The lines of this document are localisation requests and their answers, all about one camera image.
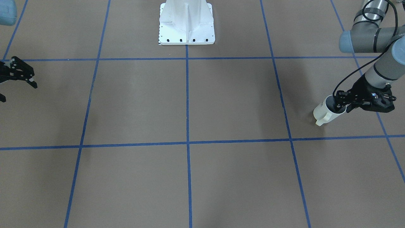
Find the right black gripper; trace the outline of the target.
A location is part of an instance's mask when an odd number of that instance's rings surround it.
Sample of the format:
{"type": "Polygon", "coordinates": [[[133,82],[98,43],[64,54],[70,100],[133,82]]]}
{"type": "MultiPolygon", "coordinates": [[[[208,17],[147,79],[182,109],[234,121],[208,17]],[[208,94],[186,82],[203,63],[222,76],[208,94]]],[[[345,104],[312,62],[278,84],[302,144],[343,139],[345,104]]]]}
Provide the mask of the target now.
{"type": "MultiPolygon", "coordinates": [[[[0,83],[15,80],[16,78],[16,80],[27,82],[36,89],[38,85],[33,79],[34,76],[34,69],[16,56],[11,57],[11,67],[7,63],[0,62],[0,83]]],[[[6,97],[3,94],[0,94],[0,102],[6,102],[6,97]]]]}

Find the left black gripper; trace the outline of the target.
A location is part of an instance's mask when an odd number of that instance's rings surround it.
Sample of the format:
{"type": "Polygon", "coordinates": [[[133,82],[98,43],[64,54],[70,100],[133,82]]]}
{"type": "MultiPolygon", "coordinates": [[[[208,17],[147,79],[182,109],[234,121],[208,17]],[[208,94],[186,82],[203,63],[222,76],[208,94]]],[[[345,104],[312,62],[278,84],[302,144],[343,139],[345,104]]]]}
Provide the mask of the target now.
{"type": "Polygon", "coordinates": [[[351,112],[356,108],[381,113],[393,111],[396,97],[392,95],[390,83],[383,85],[383,88],[374,87],[362,76],[353,84],[351,91],[336,92],[336,112],[351,112]]]}

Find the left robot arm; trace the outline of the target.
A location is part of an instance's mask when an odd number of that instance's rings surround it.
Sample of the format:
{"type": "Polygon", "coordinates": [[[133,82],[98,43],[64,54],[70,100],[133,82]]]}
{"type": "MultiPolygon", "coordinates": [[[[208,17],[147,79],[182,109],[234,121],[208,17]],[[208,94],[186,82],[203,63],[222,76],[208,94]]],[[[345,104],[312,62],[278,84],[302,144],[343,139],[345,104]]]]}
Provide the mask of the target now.
{"type": "Polygon", "coordinates": [[[404,26],[399,27],[397,10],[389,0],[365,0],[353,19],[352,28],[339,40],[343,53],[378,53],[367,65],[369,69],[343,91],[332,93],[332,110],[388,113],[394,110],[396,97],[391,87],[404,76],[404,26]]]}

